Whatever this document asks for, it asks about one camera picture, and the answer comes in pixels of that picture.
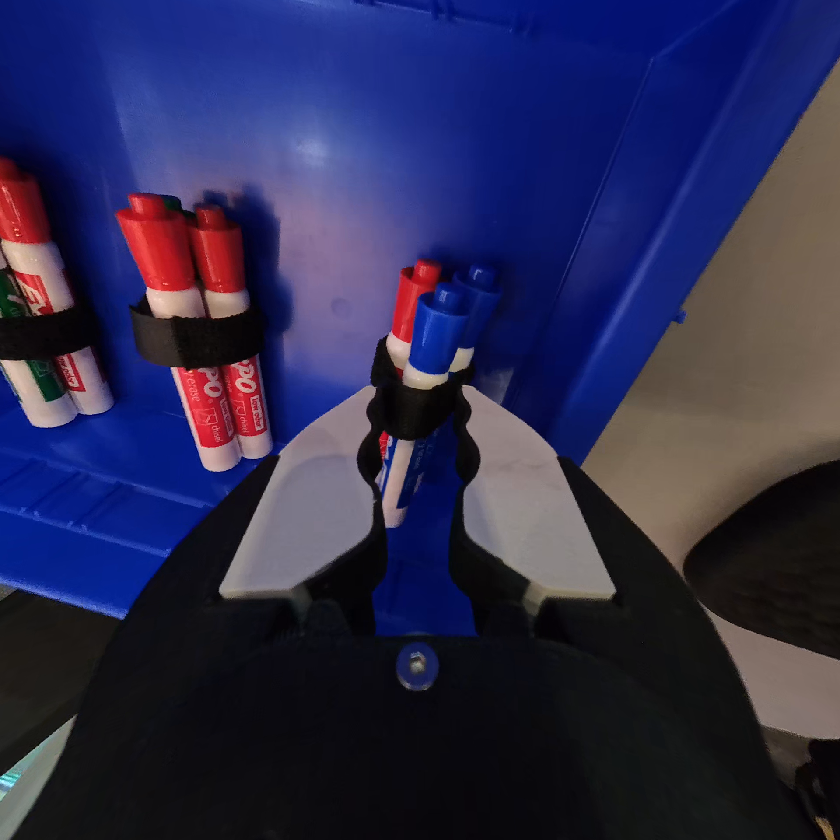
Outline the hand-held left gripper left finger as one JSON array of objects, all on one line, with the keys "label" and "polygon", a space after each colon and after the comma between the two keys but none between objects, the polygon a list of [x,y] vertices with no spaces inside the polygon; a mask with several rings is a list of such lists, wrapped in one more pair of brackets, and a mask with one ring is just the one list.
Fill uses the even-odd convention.
[{"label": "hand-held left gripper left finger", "polygon": [[284,599],[305,608],[332,600],[370,612],[387,565],[380,449],[367,385],[305,427],[278,456],[219,594],[229,601]]}]

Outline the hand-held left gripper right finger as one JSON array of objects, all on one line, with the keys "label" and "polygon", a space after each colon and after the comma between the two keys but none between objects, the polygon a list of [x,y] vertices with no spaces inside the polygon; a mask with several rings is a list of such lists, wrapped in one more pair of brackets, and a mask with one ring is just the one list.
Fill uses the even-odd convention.
[{"label": "hand-held left gripper right finger", "polygon": [[616,586],[552,447],[471,385],[454,414],[451,578],[477,614],[511,603],[608,603]]}]

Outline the blue-capped whiteboard marker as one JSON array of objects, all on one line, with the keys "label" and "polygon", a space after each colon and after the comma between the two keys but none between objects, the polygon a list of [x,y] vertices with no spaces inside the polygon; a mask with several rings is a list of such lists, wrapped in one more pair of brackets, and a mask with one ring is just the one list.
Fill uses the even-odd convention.
[{"label": "blue-capped whiteboard marker", "polygon": [[[468,321],[466,296],[452,282],[439,284],[424,293],[416,306],[414,331],[408,362],[402,371],[398,417],[403,426],[415,431],[429,427],[426,394],[448,380],[459,341]],[[402,438],[383,434],[385,449],[376,479],[381,492],[384,524],[396,529],[403,524],[410,501],[424,475],[429,452],[437,442],[441,423],[428,435]]]},{"label": "blue-capped whiteboard marker", "polygon": [[501,299],[501,288],[497,269],[481,264],[456,271],[451,281],[465,294],[469,315],[448,370],[450,375],[455,375],[468,369],[473,361],[476,346]]}]

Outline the blue plastic storage bin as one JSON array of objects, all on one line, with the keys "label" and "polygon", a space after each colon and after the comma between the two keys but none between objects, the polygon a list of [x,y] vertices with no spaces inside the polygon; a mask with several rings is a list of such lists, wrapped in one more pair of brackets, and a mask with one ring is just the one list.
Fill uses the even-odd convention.
[{"label": "blue plastic storage bin", "polygon": [[242,227],[277,446],[369,384],[429,257],[498,269],[475,384],[581,465],[838,32],[838,2],[2,2],[2,156],[117,398],[42,430],[2,384],[2,584],[121,618],[254,467],[201,467],[134,347],[129,193]]}]

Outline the red-capped whiteboard marker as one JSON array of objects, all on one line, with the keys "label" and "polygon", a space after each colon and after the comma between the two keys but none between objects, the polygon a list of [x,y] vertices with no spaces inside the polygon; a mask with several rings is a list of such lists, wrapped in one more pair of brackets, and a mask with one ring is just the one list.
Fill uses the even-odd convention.
[{"label": "red-capped whiteboard marker", "polygon": [[[116,217],[146,286],[151,315],[167,323],[205,319],[185,216],[158,194],[133,192],[128,201]],[[170,370],[202,466],[214,473],[234,468],[242,454],[219,368],[178,364]]]},{"label": "red-capped whiteboard marker", "polygon": [[235,436],[242,456],[259,460],[270,453],[273,439],[259,359],[262,332],[246,287],[242,231],[220,206],[203,204],[187,221],[187,233],[206,315],[224,323],[219,347]]}]

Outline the black textured round pad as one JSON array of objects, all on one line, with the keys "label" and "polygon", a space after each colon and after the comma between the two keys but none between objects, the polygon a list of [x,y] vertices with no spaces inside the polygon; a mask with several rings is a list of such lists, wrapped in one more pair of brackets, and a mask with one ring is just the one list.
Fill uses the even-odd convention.
[{"label": "black textured round pad", "polygon": [[839,659],[839,461],[788,476],[688,552],[697,600],[754,634]]}]

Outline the strapped red green marker bundle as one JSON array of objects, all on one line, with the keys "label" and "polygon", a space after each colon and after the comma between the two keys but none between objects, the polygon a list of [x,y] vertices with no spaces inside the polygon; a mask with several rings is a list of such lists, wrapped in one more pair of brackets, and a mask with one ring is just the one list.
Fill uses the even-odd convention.
[{"label": "strapped red green marker bundle", "polygon": [[109,411],[114,398],[96,349],[96,320],[72,288],[37,180],[7,157],[1,160],[1,228],[3,255],[30,316],[45,320],[38,338],[77,413]]}]

